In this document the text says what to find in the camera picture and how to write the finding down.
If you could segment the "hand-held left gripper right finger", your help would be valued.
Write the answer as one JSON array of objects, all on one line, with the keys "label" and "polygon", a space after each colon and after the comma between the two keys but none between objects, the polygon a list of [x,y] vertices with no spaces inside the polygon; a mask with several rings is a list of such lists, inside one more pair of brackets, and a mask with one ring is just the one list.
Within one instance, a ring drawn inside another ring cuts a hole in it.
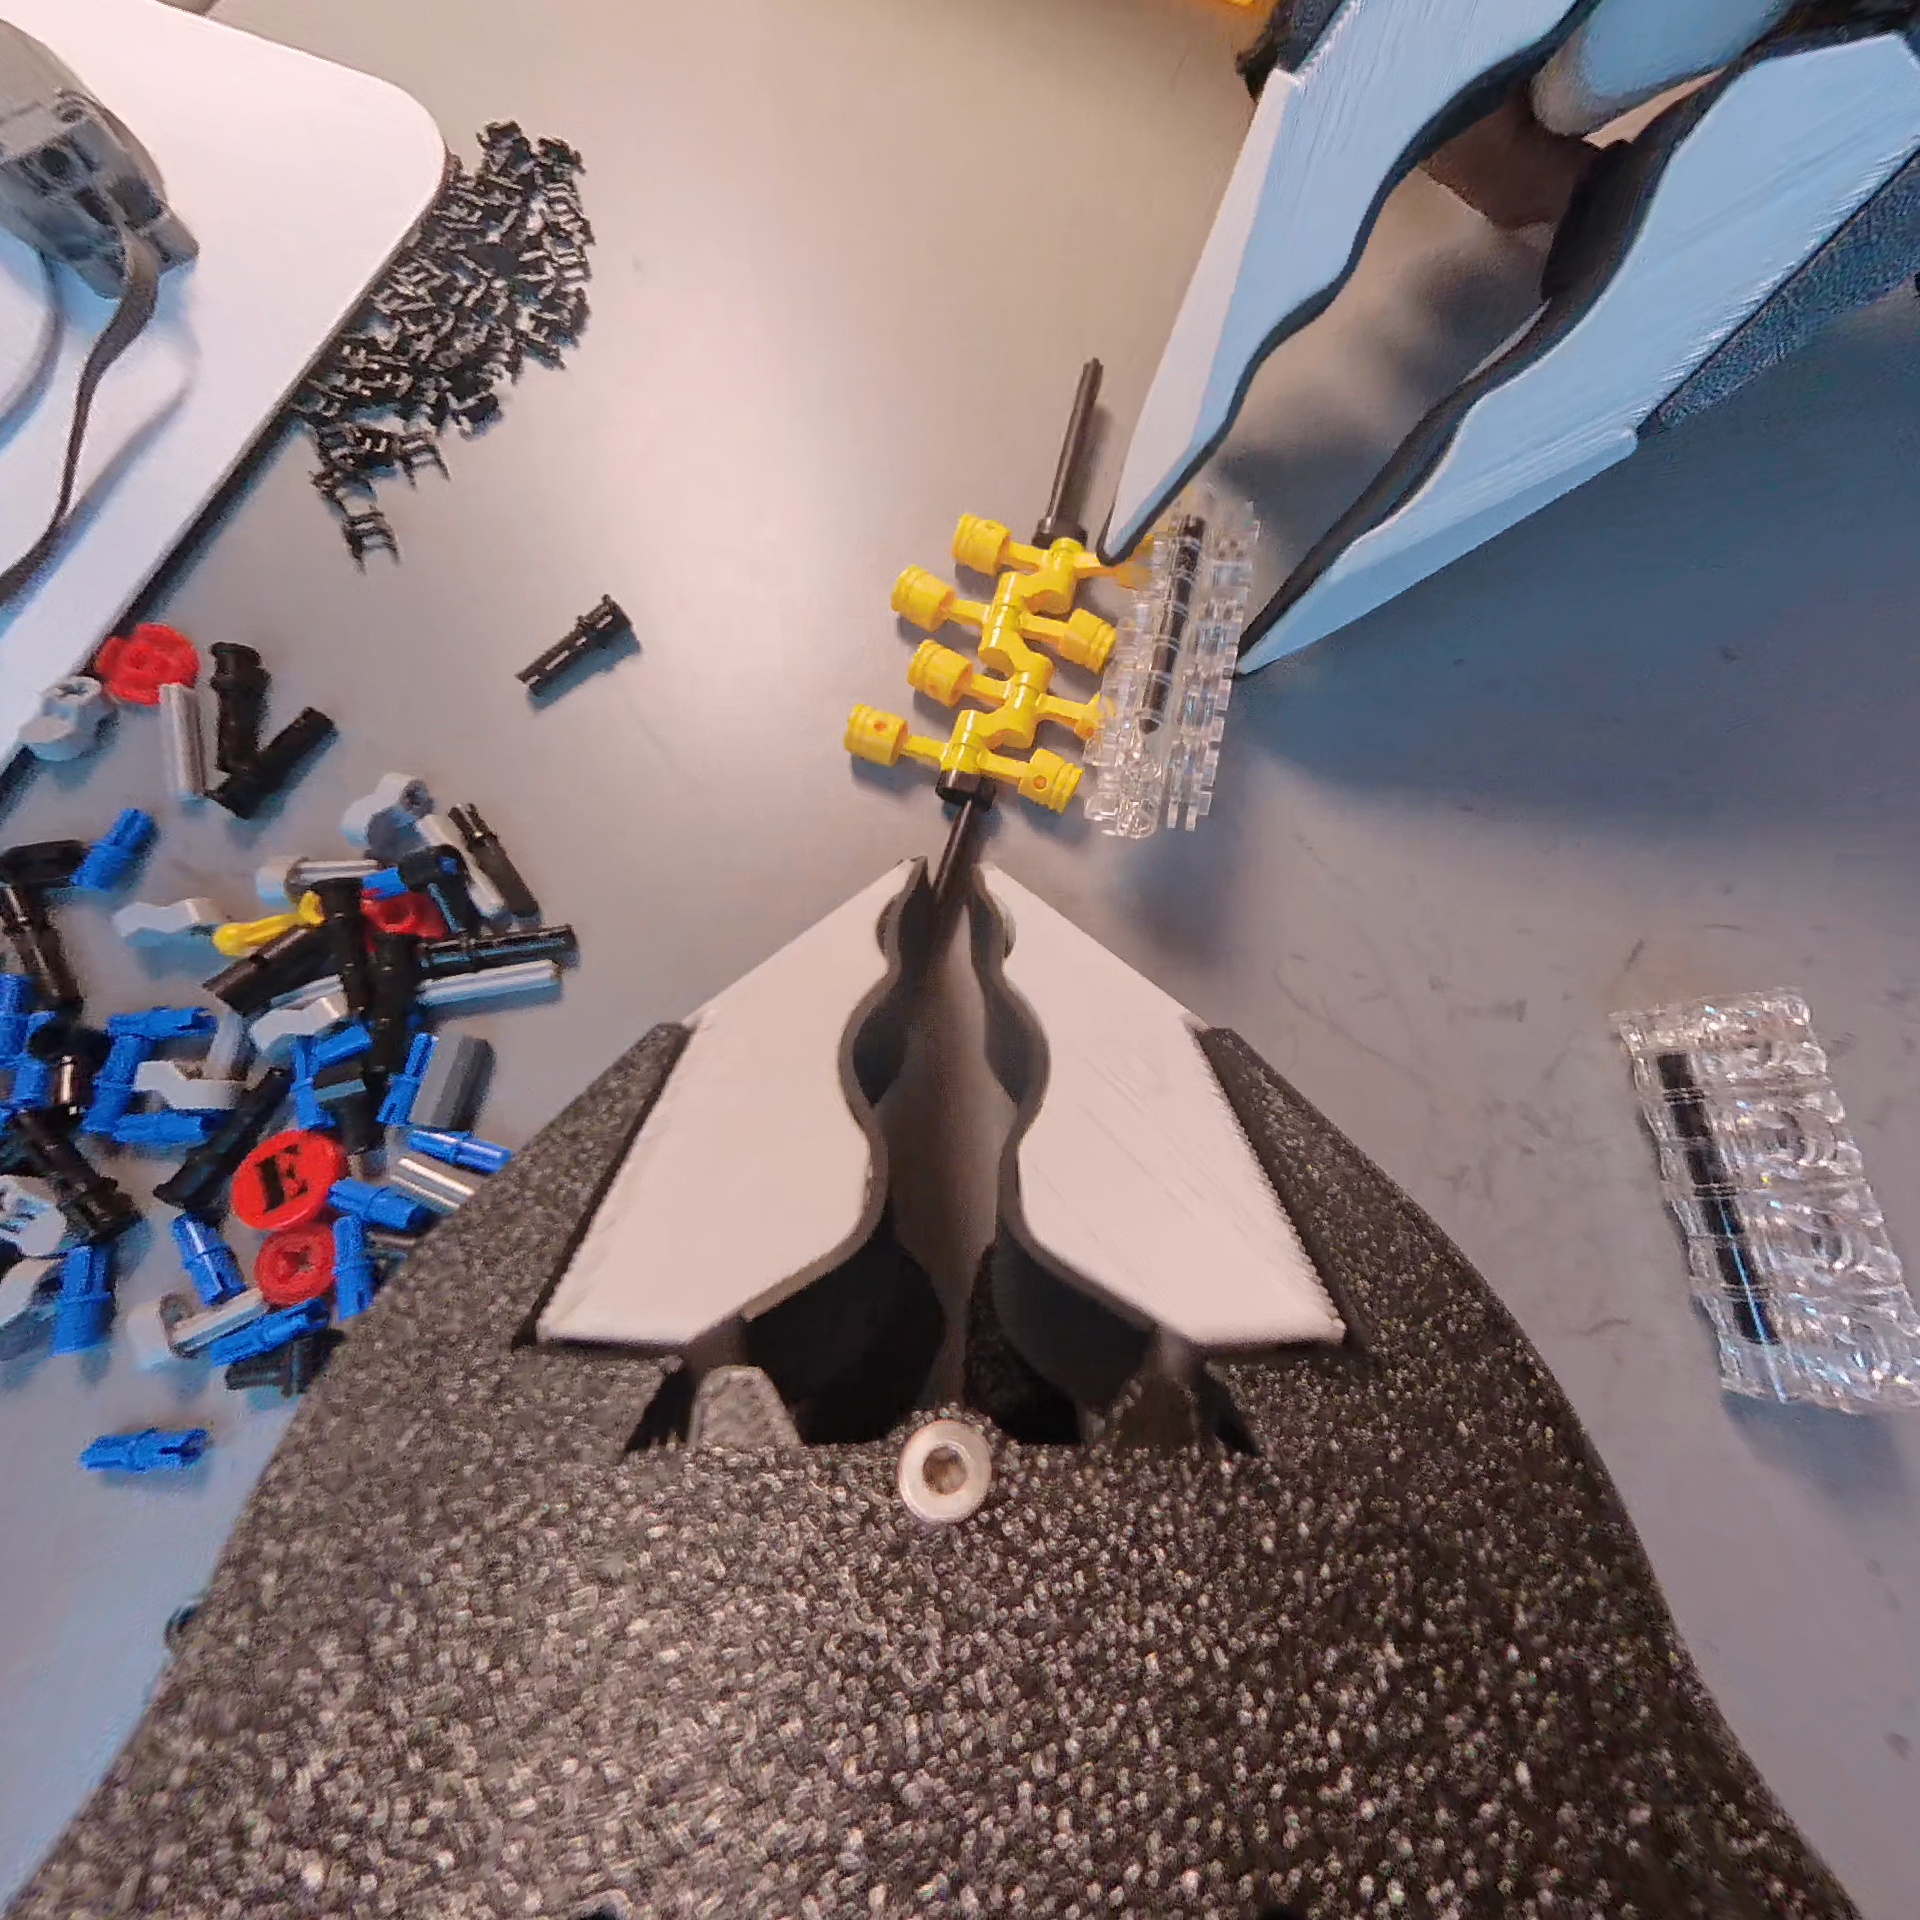
[{"label": "hand-held left gripper right finger", "polygon": [[1178,999],[981,869],[970,938],[1013,1102],[968,1390],[1023,1438],[1095,1439],[1126,1400],[1176,1442],[1233,1418],[1213,1359],[1335,1351],[1343,1309]]}]

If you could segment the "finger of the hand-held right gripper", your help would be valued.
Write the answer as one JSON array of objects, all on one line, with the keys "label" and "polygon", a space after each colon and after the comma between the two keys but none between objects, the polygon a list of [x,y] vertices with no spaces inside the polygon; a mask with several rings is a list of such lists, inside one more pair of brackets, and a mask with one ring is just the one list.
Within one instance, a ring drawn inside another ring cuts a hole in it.
[{"label": "finger of the hand-held right gripper", "polygon": [[1386,193],[1573,31],[1575,1],[1338,5],[1263,89],[1120,464],[1126,559],[1233,429],[1263,360],[1325,312]]},{"label": "finger of the hand-held right gripper", "polygon": [[1365,617],[1618,464],[1915,153],[1915,31],[1792,31],[1606,149],[1543,303],[1247,624],[1239,672]]}]

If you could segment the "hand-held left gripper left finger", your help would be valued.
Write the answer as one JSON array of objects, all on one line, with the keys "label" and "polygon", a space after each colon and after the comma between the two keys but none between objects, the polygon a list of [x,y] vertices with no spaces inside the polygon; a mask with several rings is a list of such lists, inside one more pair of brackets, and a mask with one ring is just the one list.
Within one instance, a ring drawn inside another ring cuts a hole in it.
[{"label": "hand-held left gripper left finger", "polygon": [[909,858],[707,1001],[559,1284],[546,1346],[746,1359],[786,1402],[912,1402],[931,1279],[878,1105],[931,950]]}]

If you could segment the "clear toy cylinder block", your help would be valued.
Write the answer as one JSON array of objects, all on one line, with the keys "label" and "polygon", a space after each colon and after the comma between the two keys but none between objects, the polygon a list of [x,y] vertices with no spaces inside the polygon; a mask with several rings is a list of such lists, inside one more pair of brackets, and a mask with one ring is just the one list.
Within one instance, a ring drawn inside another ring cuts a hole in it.
[{"label": "clear toy cylinder block", "polygon": [[1258,550],[1258,517],[1190,487],[1144,546],[1098,694],[1087,815],[1146,839],[1209,814]]},{"label": "clear toy cylinder block", "polygon": [[1919,1317],[1808,1005],[1618,1013],[1719,1384],[1845,1413],[1919,1402]]}]

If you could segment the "yellow piston crankshaft assembly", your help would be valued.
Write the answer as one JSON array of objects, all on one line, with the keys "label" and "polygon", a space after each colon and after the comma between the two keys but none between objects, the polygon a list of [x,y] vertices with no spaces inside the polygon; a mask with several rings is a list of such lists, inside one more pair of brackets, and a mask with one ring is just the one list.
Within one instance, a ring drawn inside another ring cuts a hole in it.
[{"label": "yellow piston crankshaft assembly", "polygon": [[847,749],[861,761],[898,765],[919,761],[952,808],[947,848],[933,874],[933,896],[947,903],[976,849],[979,825],[1001,790],[1049,812],[1064,812],[1085,765],[1040,742],[1045,727],[1088,745],[1101,728],[1098,706],[1055,690],[1059,664],[1101,677],[1113,655],[1115,625],[1080,606],[1095,578],[1111,578],[1078,517],[1078,472],[1088,452],[1103,364],[1085,364],[1064,434],[1048,506],[1029,541],[976,514],[966,514],[952,537],[954,562],[981,576],[985,599],[925,567],[905,567],[893,591],[895,612],[925,632],[905,677],[921,697],[955,712],[947,738],[921,735],[893,711],[858,703],[848,714]]}]

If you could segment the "person's right hand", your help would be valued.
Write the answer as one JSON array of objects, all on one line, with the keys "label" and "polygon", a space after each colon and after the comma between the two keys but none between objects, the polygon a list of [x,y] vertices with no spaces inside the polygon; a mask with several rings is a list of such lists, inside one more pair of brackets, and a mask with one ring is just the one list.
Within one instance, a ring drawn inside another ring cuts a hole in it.
[{"label": "person's right hand", "polygon": [[1424,158],[1424,170],[1505,231],[1560,224],[1600,151],[1547,130],[1517,85],[1499,106]]}]

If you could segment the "pile of small toy parts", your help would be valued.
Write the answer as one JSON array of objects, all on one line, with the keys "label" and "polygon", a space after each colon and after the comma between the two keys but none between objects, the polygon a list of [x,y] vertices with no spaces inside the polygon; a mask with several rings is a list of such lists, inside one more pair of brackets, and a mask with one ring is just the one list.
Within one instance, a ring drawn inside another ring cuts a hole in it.
[{"label": "pile of small toy parts", "polygon": [[257,908],[138,893],[160,818],[6,846],[6,1390],[153,1368],[155,1422],[46,1402],[38,1456],[189,1473],[224,1388],[322,1378],[433,1225],[512,1157],[477,1118],[471,1016],[555,999],[578,938],[489,821],[419,774],[347,804],[337,849]]}]

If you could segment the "single black toy pin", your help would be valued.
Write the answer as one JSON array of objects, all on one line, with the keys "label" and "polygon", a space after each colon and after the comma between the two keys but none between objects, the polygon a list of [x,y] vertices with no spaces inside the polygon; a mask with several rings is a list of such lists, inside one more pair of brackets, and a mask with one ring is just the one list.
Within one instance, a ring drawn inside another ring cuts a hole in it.
[{"label": "single black toy pin", "polygon": [[602,664],[631,640],[634,621],[629,612],[613,593],[603,591],[569,624],[560,640],[545,646],[535,661],[520,669],[517,681],[530,698],[543,698],[569,679]]}]

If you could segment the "pile of black toy pins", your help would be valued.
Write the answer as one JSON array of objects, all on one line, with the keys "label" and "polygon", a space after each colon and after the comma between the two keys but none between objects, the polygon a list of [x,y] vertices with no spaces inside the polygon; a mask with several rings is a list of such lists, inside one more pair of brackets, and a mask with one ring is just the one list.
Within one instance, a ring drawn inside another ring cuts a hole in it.
[{"label": "pile of black toy pins", "polygon": [[587,319],[586,160],[559,137],[491,122],[453,160],[433,208],[297,389],[290,414],[320,456],[313,489],[357,565],[399,554],[377,484],[502,414],[528,360],[559,367]]}]

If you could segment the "white book stand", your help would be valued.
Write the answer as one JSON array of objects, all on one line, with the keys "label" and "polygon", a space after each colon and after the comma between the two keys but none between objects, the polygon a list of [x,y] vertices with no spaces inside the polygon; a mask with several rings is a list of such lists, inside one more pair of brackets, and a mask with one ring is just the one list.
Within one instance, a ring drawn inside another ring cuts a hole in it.
[{"label": "white book stand", "polygon": [[2,615],[2,738],[80,669],[279,416],[437,197],[399,87],[167,5],[6,1],[153,154],[199,257],[107,372],[80,514]]}]

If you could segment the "grey toy motor block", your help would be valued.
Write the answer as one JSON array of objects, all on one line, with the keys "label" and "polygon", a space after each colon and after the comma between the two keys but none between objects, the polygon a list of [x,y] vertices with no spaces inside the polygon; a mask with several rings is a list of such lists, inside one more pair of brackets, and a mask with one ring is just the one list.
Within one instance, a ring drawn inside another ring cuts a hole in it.
[{"label": "grey toy motor block", "polygon": [[129,239],[158,271],[199,256],[158,162],[40,38],[2,25],[2,226],[101,296],[125,282]]}]

